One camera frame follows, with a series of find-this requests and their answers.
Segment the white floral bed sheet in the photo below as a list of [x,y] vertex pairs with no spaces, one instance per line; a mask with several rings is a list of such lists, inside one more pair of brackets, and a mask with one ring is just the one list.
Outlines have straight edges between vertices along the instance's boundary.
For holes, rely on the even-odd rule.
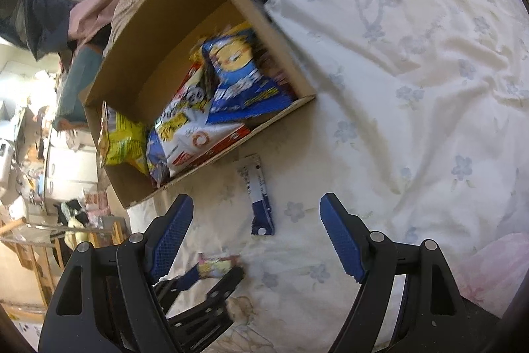
[[[319,217],[334,193],[392,240],[435,240],[462,294],[503,315],[528,269],[528,13],[521,0],[269,0],[316,98],[144,204],[194,219],[172,268],[247,274],[214,352],[326,352],[359,285]],[[262,163],[273,236],[253,236],[238,161]]]

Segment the yellow snack bag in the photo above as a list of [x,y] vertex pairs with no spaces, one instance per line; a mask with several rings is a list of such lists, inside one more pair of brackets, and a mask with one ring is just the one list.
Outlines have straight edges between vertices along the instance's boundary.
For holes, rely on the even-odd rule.
[[148,176],[146,145],[146,126],[141,122],[131,121],[104,101],[98,140],[101,166],[117,166],[126,163]]

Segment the blue cartoon snack bag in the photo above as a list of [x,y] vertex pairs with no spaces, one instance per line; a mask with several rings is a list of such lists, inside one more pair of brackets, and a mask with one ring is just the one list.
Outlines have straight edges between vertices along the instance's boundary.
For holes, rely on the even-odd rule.
[[256,32],[240,29],[209,38],[201,46],[204,61],[216,74],[207,122],[244,122],[287,109],[291,96],[260,70],[254,53]]

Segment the small pink yellow candy packet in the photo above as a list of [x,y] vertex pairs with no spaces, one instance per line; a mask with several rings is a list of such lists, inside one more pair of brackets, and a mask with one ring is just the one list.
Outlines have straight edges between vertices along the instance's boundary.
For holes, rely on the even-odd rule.
[[197,270],[201,280],[221,279],[231,269],[242,266],[237,254],[198,254]]

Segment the dark plastic bag hanging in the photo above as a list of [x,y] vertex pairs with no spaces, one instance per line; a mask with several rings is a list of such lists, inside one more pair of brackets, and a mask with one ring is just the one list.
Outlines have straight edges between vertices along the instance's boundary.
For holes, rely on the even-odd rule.
[[1,0],[1,38],[28,49],[36,61],[68,48],[73,0]]

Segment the wooden yellow chair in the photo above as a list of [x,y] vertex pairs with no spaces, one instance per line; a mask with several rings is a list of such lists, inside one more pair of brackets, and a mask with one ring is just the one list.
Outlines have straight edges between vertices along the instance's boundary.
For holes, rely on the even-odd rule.
[[1,269],[1,306],[16,320],[41,323],[58,286],[69,251],[89,242],[96,248],[121,244],[127,228],[122,219],[111,217],[107,227],[29,223],[24,217],[1,224],[1,249],[11,252],[14,264]]

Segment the brown cardboard box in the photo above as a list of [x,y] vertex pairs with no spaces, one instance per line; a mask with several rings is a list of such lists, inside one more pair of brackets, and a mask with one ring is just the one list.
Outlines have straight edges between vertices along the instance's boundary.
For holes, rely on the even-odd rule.
[[125,207],[208,165],[315,96],[251,0],[145,0],[84,100]]

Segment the narrow white blue snack stick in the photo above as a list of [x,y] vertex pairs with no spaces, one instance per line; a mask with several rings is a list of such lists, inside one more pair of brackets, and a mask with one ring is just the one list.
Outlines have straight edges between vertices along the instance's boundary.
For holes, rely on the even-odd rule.
[[253,236],[273,236],[275,226],[272,219],[272,207],[268,196],[262,163],[257,154],[251,154],[238,161],[237,170],[245,183],[251,202]]

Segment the pink cloth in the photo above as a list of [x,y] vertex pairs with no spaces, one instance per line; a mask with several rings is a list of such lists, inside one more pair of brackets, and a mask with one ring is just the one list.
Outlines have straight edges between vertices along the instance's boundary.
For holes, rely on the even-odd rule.
[[69,14],[68,40],[83,45],[109,25],[119,0],[82,0]]

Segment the white red large snack bag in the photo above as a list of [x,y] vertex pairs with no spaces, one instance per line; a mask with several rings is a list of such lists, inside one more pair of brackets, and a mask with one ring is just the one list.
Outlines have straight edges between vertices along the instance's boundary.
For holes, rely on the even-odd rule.
[[202,164],[249,135],[242,123],[209,124],[214,78],[202,62],[192,63],[170,103],[148,135],[146,160],[158,187]]

